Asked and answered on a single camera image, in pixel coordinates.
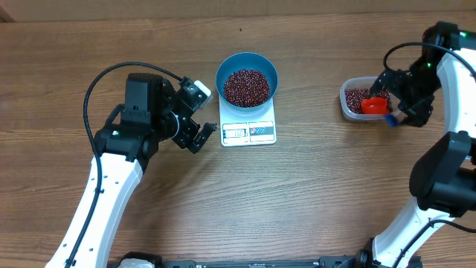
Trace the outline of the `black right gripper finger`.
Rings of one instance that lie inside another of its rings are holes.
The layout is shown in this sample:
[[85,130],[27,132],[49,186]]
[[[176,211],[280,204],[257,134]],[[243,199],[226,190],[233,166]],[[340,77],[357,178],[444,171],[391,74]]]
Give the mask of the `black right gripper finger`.
[[387,91],[387,84],[390,79],[390,72],[383,71],[374,81],[373,85],[369,88],[369,97],[377,97],[383,92]]
[[399,127],[402,125],[406,125],[405,120],[407,117],[407,114],[398,109],[396,112],[393,113],[394,126]]

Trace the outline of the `red measuring scoop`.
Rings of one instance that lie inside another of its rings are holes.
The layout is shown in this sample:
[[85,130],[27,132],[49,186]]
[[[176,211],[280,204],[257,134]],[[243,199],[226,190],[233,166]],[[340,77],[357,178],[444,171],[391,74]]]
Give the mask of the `red measuring scoop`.
[[382,115],[391,127],[399,125],[397,118],[390,112],[386,98],[373,97],[364,99],[361,102],[361,110],[364,114]]

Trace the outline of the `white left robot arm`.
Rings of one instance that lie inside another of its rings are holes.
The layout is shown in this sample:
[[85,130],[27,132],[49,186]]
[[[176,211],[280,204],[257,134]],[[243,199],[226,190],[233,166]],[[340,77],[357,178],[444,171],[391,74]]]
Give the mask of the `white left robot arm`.
[[198,153],[216,125],[200,126],[193,113],[213,93],[184,77],[179,90],[157,75],[131,73],[124,102],[94,136],[97,156],[71,224],[48,267],[106,267],[126,205],[161,141]]

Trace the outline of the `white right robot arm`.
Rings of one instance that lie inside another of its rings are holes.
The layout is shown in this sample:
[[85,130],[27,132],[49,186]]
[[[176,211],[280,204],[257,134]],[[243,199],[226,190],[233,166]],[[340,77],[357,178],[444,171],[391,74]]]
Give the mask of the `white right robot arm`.
[[369,88],[371,97],[382,91],[399,99],[398,120],[391,125],[422,127],[433,112],[434,93],[443,91],[445,133],[414,165],[411,198],[393,222],[370,239],[346,267],[421,267],[415,252],[443,226],[464,232],[470,228],[455,219],[475,210],[475,33],[450,22],[425,30],[417,44],[421,56],[407,70],[385,66]]

